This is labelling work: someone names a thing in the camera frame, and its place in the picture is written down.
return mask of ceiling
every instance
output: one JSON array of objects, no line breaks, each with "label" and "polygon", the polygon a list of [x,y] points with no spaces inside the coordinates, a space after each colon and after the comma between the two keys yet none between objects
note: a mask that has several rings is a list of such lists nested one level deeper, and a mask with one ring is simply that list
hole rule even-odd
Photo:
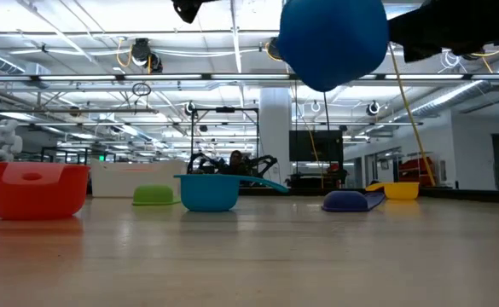
[{"label": "ceiling", "polygon": [[[388,18],[406,13],[421,5],[420,0],[387,0],[384,1]],[[284,62],[271,60],[259,47],[274,37],[279,30],[281,0],[233,0],[205,3],[193,24],[183,23],[174,13],[169,0],[50,0],[33,1],[33,4],[49,23],[39,19],[16,0],[0,0],[0,53],[9,56],[14,63],[38,63],[50,70],[51,74],[121,74],[146,73],[140,67],[130,64],[122,67],[117,61],[116,50],[127,52],[135,38],[149,38],[150,46],[160,56],[164,65],[164,73],[286,73],[290,72]],[[233,24],[237,25],[238,35],[234,35]],[[72,41],[62,39],[55,29],[65,33]],[[91,61],[78,55],[73,47],[78,46],[91,55]],[[239,45],[239,61],[235,52]],[[400,71],[403,73],[448,73],[457,72],[455,68],[445,65],[441,55],[426,61],[406,65],[402,56],[397,56]],[[121,54],[120,61],[126,63],[128,56]],[[468,71],[480,69],[477,62],[461,60]],[[377,68],[376,73],[393,73],[392,59],[388,55]],[[154,90],[147,98],[141,99],[149,107],[160,111],[165,122],[182,122],[187,120],[184,108],[191,101],[197,107],[258,107],[262,84],[210,84],[205,82],[183,82],[183,90],[177,88],[177,82],[154,83],[162,90]],[[9,86],[21,90],[8,92]],[[437,86],[419,84],[406,88],[407,97],[414,101],[433,92]],[[114,109],[125,107],[126,99],[120,90],[108,91],[44,91],[37,94],[33,87],[23,84],[5,85],[0,83],[0,91],[13,95],[23,101],[37,106],[38,95],[41,101],[50,100],[47,107]],[[326,94],[330,119],[332,121],[375,121],[366,112],[366,106],[377,101],[383,106],[384,114],[392,115],[403,107],[399,89],[394,84],[370,86],[340,86]],[[322,111],[323,93],[315,92],[304,85],[297,87],[297,102],[301,108],[303,119],[307,122],[324,121]],[[122,122],[153,122],[157,116],[152,113],[117,113],[115,120]],[[90,122],[87,114],[74,118],[68,114],[56,114],[55,118],[65,122]],[[243,113],[216,114],[206,116],[208,121],[217,122],[250,122]],[[171,127],[135,127],[158,141],[187,141],[179,130]],[[110,135],[110,129],[99,128],[100,137],[109,139],[132,140],[124,138],[122,133]],[[242,127],[210,127],[210,136],[254,135],[251,125]],[[243,145],[247,151],[252,146]]]}]

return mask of person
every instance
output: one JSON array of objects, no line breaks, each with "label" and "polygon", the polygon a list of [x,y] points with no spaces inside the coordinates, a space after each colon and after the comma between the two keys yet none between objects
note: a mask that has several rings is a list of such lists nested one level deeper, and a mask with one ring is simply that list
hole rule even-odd
[{"label": "person", "polygon": [[223,175],[239,175],[249,176],[249,170],[243,163],[243,155],[239,150],[235,150],[230,154],[230,164],[222,169]]}]

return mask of blue bowl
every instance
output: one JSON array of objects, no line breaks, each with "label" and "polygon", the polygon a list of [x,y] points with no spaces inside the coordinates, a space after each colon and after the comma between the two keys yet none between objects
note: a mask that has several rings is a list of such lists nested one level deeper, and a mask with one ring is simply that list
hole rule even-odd
[{"label": "blue bowl", "polygon": [[191,211],[228,211],[238,201],[240,181],[258,182],[280,192],[289,190],[280,184],[255,177],[230,175],[175,175],[181,179],[181,201]]}]

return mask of black cable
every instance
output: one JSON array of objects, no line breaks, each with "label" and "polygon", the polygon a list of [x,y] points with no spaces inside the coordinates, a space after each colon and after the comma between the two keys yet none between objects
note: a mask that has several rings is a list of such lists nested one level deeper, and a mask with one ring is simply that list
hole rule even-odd
[{"label": "black cable", "polygon": [[327,116],[327,147],[328,147],[328,167],[333,165],[333,161],[331,160],[331,127],[328,120],[328,107],[327,107],[327,93],[323,93],[323,100],[325,101],[325,115]]}]

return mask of metal frame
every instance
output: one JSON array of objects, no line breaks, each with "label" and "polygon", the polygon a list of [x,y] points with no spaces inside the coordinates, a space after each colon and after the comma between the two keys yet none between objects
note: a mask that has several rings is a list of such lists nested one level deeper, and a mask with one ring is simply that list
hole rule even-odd
[{"label": "metal frame", "polygon": [[[220,113],[219,111],[223,109],[224,107],[200,107],[197,108],[195,107],[192,110],[192,113],[190,114],[190,156],[194,154],[194,125],[198,124],[209,112],[216,112]],[[258,123],[260,120],[260,117],[258,115],[258,108],[257,107],[228,107],[228,110],[233,110],[234,112],[243,112],[250,120],[251,123],[215,123],[218,125],[255,125],[257,127],[257,157],[258,157],[258,148],[260,145],[260,129],[258,127]],[[198,120],[195,122],[194,117],[198,113],[198,111],[204,112]],[[257,121],[255,122],[254,120],[251,119],[250,116],[247,115],[248,111],[253,111],[257,114]],[[213,125],[213,123],[204,123],[205,125]]]},{"label": "metal frame", "polygon": [[[87,148],[87,147],[61,147],[61,148],[43,147],[43,148],[41,148],[41,162],[44,162],[44,155],[45,155],[46,151],[49,150],[49,151],[54,151],[54,152],[58,152],[58,153],[64,153],[66,162],[67,162],[67,154],[77,154],[77,164],[79,165],[80,164],[80,156],[82,155],[82,153],[71,152],[71,151],[68,151],[68,149],[84,149],[84,165],[88,165],[88,153],[92,150],[92,148]],[[116,162],[116,153],[110,153],[107,150],[104,150],[104,151],[99,152],[99,153],[103,153],[103,155],[105,156],[105,159],[107,159],[107,156],[109,154],[111,154],[113,156],[113,162]],[[49,162],[54,162],[54,155],[50,155]]]},{"label": "metal frame", "polygon": [[[499,81],[499,73],[457,73],[457,74],[429,74],[403,73],[401,79],[407,83],[432,81],[434,84],[447,82],[448,84],[462,84],[469,81]],[[101,75],[0,75],[0,82],[111,82],[111,81],[283,81],[300,80],[294,73],[165,73],[165,74],[101,74]],[[357,80],[364,83],[394,83],[397,84],[397,75],[391,73],[372,73]]]}]

